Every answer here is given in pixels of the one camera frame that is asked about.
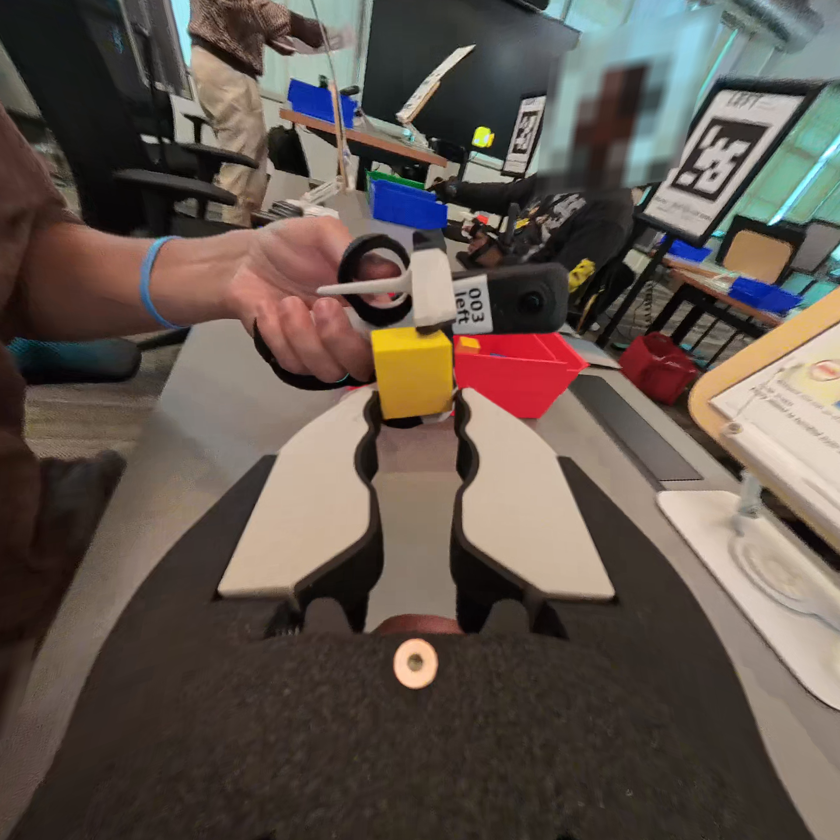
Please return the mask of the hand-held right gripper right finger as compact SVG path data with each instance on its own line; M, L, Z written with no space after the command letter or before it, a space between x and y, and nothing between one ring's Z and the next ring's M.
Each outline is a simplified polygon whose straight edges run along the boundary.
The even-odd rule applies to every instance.
M553 448L477 391L455 399L456 493L450 570L479 599L488 572L514 595L609 602L615 588Z

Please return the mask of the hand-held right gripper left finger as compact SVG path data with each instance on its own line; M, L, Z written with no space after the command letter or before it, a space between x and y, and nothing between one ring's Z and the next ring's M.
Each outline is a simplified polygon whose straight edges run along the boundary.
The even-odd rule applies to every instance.
M378 391L352 391L279 450L217 593L295 607L366 602L384 545L373 486L382 426Z

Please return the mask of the red plastic bin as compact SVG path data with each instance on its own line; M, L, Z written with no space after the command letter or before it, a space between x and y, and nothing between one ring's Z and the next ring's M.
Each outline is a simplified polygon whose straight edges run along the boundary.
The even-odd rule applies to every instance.
M455 336L455 379L511 415L540 419L589 364L558 333Z

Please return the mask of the yellow wooden block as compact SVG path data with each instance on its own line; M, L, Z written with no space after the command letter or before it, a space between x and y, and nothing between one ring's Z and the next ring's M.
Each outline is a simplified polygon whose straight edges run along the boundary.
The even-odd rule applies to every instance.
M452 413L454 349L445 331L378 329L371 333L371 348L386 423L411 427L442 421Z

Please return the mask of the person's left forearm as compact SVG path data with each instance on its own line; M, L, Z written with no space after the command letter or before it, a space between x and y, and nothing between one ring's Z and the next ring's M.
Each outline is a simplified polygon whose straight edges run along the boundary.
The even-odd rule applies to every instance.
M233 232L179 238L163 247L151 279L159 313L181 327L232 319ZM153 239L105 234L78 224L37 232L2 306L2 338L83 341L159 327L140 302L140 263Z

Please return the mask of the grey desk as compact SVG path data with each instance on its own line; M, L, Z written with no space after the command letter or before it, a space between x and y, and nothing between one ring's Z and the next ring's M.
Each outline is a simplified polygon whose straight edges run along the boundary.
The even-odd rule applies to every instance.
M562 394L539 433L572 458L633 519L694 593L725 645L775 768L816 838L838 838L838 712L782 666L662 515L658 486L578 398ZM166 551L252 466L272 455L338 393L299 393L278 382L230 321L197 327L129 453L128 466L89 552L35 658L2 738L2 838L10 837L53 762L105 639ZM378 624L419 595L450 614L455 588L446 550L454 500L452 424L414 434L385 429L375 485L385 547L396 551L371 595Z

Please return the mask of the person's left hand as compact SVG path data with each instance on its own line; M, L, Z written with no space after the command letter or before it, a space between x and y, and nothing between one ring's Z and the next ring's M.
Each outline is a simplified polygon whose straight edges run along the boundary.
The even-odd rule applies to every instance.
M303 217L231 234L233 273L227 306L259 333L283 371L320 382L373 373L370 341L357 332L339 297L320 287L338 282L349 229L332 217Z

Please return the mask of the red bag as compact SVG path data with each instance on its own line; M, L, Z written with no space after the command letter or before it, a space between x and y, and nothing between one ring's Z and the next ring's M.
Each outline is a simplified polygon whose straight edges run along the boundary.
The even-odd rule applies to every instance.
M672 406L700 375L694 361L661 332L636 337L618 360L625 377L646 397Z

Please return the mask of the small tag board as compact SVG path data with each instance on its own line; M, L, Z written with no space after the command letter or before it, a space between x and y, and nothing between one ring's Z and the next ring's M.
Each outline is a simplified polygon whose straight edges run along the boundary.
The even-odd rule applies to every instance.
M511 132L511 140L500 173L514 179L528 173L543 126L547 92L532 92L522 96Z

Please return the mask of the white board stand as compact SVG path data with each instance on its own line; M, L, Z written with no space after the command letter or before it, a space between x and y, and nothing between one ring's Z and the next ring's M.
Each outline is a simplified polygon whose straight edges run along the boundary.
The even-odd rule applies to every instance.
M838 573L742 493L664 490L657 504L793 677L839 710Z

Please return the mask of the wooden table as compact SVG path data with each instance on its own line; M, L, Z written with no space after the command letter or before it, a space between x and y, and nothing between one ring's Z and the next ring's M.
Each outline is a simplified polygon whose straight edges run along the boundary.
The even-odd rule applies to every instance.
M280 119L302 126L310 131L326 133L337 138L339 129L333 122L313 118L288 108L279 109ZM396 154L411 161L446 167L445 157L436 154L428 146L421 143L398 139L377 129L345 129L344 138L348 142L355 142L365 147L389 154Z

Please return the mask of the large tag board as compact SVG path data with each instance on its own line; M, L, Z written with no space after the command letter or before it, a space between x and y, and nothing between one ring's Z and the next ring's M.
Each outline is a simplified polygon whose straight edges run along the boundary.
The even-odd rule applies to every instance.
M694 247L718 229L830 80L718 79L679 162L635 209L648 227Z

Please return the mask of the person's brown clothing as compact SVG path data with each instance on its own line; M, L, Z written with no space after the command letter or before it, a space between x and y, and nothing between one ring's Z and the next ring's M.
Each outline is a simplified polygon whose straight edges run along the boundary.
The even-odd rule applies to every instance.
M122 476L124 458L39 459L25 441L25 382L7 345L26 318L20 280L33 236L78 220L17 126L1 116L2 695L34 654Z

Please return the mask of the blue wristband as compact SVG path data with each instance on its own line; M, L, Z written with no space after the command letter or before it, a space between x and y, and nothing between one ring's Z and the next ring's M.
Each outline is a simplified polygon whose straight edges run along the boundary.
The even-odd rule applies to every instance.
M168 330L181 329L182 327L164 318L159 313L151 296L151 279L161 250L165 245L177 239L179 239L177 236L164 236L154 239L146 249L140 263L139 294L141 305L158 326Z

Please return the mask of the black office chair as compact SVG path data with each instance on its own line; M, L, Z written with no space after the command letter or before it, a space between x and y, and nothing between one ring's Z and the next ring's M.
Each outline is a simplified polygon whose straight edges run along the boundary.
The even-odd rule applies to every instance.
M194 142L175 140L174 115L169 101L162 112L142 121L141 135L150 135L154 143L143 142L147 162L122 168L113 180L139 194L145 220L154 235L170 235L180 222L195 222L198 235L209 235L207 221L210 203L234 207L237 198L216 184L223 165L258 169L258 163L245 154L220 150L200 142L203 117L189 115Z

